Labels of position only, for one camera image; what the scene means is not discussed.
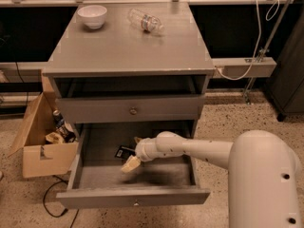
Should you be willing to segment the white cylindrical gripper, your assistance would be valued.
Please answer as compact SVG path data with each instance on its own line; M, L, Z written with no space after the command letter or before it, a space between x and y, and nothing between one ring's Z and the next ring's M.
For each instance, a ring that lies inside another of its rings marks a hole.
M156 147L155 138L134 137L136 143L136 156L130 156L122 166L123 173L129 173L141 165L142 162L151 162L158 157L159 151Z

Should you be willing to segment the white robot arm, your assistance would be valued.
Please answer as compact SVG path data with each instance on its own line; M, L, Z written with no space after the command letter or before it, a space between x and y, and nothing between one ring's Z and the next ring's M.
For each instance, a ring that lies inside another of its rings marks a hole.
M250 130L232 142L185 139L164 131L137 139L125 173L142 162L187 155L228 171L229 228L302 228L296 178L299 157L278 136Z

